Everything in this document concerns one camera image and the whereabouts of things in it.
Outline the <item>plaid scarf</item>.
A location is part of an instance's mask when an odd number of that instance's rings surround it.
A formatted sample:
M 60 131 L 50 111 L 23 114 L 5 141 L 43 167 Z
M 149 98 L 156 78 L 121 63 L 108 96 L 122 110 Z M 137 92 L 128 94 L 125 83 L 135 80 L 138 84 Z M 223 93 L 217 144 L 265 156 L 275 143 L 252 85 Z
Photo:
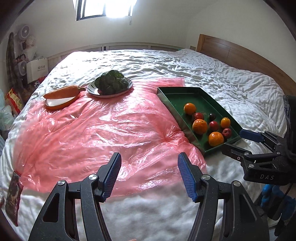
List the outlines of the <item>plaid scarf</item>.
M 11 32 L 6 48 L 6 72 L 9 88 L 19 89 L 19 77 L 16 73 L 15 51 L 14 51 L 14 33 Z

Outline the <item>carrot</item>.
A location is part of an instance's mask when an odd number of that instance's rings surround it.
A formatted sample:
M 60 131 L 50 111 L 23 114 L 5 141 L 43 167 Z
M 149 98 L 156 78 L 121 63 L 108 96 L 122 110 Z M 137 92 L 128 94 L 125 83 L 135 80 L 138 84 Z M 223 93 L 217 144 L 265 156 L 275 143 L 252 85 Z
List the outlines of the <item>carrot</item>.
M 70 85 L 66 87 L 62 87 L 60 89 L 54 90 L 52 92 L 46 93 L 43 95 L 45 99 L 62 99 L 62 98 L 69 98 L 75 97 L 80 92 L 85 91 L 84 87 L 79 87 L 77 85 Z

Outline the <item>small orange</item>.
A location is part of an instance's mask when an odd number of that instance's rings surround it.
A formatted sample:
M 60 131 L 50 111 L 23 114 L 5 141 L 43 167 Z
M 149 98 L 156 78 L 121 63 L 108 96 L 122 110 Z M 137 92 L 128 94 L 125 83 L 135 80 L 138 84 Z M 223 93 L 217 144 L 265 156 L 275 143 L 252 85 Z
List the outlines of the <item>small orange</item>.
M 222 128 L 229 128 L 231 125 L 231 120 L 227 117 L 222 118 L 221 122 L 220 122 L 220 126 Z

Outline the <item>purple fan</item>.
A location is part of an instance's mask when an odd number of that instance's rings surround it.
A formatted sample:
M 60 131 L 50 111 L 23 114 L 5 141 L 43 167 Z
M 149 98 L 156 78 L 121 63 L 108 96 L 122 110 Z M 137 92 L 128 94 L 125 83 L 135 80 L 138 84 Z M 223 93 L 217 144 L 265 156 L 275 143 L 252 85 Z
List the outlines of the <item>purple fan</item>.
M 23 41 L 26 40 L 30 35 L 30 26 L 29 25 L 22 25 L 18 31 L 18 39 Z
M 25 60 L 17 63 L 17 71 L 20 77 L 23 77 L 27 74 L 26 67 L 27 67 L 27 62 Z

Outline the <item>large mandarin orange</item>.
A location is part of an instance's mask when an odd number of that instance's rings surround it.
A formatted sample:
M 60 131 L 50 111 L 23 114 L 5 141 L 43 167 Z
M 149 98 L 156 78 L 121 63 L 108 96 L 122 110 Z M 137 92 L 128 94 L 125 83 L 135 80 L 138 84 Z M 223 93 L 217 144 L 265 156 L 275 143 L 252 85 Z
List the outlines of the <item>large mandarin orange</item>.
M 203 119 L 196 119 L 193 122 L 192 129 L 196 134 L 203 135 L 208 130 L 207 122 Z

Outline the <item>red phone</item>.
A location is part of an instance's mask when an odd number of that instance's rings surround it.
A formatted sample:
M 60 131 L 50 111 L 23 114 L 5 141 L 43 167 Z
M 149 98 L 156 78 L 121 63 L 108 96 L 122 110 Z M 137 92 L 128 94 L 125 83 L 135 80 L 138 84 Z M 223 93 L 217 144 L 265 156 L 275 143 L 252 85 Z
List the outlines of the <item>red phone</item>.
M 18 226 L 18 211 L 22 190 L 23 185 L 20 182 L 20 175 L 14 171 L 6 196 L 5 210 L 8 218 L 15 226 Z

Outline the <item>smooth orange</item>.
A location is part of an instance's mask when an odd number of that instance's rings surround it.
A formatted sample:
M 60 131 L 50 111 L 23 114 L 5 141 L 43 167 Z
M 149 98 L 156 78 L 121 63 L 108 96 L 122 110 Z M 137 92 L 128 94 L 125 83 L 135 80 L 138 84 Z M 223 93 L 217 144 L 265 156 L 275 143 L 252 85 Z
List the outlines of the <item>smooth orange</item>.
M 224 143 L 224 136 L 220 132 L 212 132 L 208 136 L 208 143 L 212 147 L 216 147 Z

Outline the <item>white bed duvet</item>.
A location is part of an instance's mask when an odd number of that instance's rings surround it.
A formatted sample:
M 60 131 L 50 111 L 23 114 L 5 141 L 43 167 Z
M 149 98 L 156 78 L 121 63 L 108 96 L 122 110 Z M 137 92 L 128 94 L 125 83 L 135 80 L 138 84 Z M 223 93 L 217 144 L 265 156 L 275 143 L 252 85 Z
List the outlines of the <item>white bed duvet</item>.
M 201 87 L 243 127 L 283 136 L 287 130 L 283 91 L 261 73 L 238 70 L 192 50 L 177 52 L 118 50 L 75 52 L 60 62 L 30 97 L 13 123 L 1 156 L 1 196 L 12 175 L 13 148 L 19 128 L 33 105 L 51 89 L 67 84 L 86 85 L 108 67 L 132 80 L 182 77 L 187 87 Z M 180 183 L 151 188 L 140 194 L 112 198 L 103 213 L 114 240 L 186 240 L 197 206 Z

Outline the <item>pink plastic sheet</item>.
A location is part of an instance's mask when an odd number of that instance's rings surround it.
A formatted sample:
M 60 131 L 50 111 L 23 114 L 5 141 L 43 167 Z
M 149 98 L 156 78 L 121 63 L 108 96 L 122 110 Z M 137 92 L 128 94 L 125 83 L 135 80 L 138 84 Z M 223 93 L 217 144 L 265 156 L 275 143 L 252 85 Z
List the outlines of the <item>pink plastic sheet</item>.
M 50 192 L 59 180 L 76 182 L 95 173 L 115 152 L 121 154 L 122 164 L 114 196 L 178 181 L 181 152 L 204 169 L 201 152 L 157 96 L 158 87 L 184 84 L 182 77 L 135 80 L 124 95 L 102 99 L 82 92 L 57 111 L 34 100 L 13 153 L 21 184 Z

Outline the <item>white round plate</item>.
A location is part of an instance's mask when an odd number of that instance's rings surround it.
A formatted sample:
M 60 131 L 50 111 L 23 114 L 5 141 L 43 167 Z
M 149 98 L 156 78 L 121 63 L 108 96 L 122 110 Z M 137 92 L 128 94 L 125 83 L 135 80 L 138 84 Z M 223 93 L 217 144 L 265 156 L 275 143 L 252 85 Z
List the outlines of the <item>white round plate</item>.
M 124 78 L 128 82 L 128 86 L 126 90 L 123 90 L 119 93 L 116 94 L 101 94 L 99 92 L 99 89 L 95 86 L 95 81 L 91 82 L 88 87 L 86 88 L 87 92 L 95 97 L 98 98 L 112 98 L 112 97 L 118 97 L 121 96 L 125 93 L 127 93 L 132 87 L 133 87 L 133 82 L 129 78 Z

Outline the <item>purple fan lower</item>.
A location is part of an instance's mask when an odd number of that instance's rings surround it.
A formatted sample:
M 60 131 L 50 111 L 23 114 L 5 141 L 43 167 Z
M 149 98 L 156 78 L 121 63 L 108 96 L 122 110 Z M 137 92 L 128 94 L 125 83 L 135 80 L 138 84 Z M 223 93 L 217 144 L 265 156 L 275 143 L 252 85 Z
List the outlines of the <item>purple fan lower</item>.
M 27 62 L 25 60 L 17 63 L 17 71 L 20 77 L 23 77 L 27 74 L 26 67 L 27 67 Z

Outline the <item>dark plum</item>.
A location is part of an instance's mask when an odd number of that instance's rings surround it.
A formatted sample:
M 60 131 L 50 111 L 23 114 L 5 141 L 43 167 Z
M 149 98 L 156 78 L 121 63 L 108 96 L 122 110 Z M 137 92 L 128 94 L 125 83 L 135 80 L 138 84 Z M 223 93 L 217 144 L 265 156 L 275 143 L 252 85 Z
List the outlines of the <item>dark plum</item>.
M 216 115 L 214 113 L 209 114 L 209 121 L 214 121 L 216 118 Z

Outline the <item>orange oval plate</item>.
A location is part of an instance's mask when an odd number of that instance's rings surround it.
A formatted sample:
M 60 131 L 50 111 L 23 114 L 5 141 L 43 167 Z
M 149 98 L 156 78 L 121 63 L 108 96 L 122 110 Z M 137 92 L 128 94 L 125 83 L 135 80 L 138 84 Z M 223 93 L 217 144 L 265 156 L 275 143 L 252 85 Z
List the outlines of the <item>orange oval plate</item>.
M 80 94 L 77 94 L 74 97 L 60 98 L 60 99 L 46 99 L 45 108 L 48 110 L 60 110 L 75 102 L 80 97 Z

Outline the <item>green tray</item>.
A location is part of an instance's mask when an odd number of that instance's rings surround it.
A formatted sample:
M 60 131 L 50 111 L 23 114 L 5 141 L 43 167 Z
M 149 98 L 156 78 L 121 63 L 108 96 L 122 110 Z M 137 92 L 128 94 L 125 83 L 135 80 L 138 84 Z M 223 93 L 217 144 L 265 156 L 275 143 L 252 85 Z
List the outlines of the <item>green tray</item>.
M 221 126 L 224 118 L 230 120 L 230 124 L 226 126 L 230 135 L 223 136 L 223 142 L 234 144 L 240 140 L 240 124 L 203 89 L 159 87 L 157 96 L 175 118 L 189 142 L 196 146 L 204 157 L 221 149 L 221 145 L 211 146 L 208 137 L 212 132 L 226 131 Z

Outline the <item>window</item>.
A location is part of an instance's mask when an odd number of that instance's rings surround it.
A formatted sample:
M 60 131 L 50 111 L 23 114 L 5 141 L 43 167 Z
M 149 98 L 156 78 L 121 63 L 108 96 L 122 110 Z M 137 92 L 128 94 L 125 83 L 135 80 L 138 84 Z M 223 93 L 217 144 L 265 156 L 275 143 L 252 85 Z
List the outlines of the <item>window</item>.
M 108 17 L 119 19 L 132 17 L 137 0 L 76 0 L 73 1 L 77 21 Z

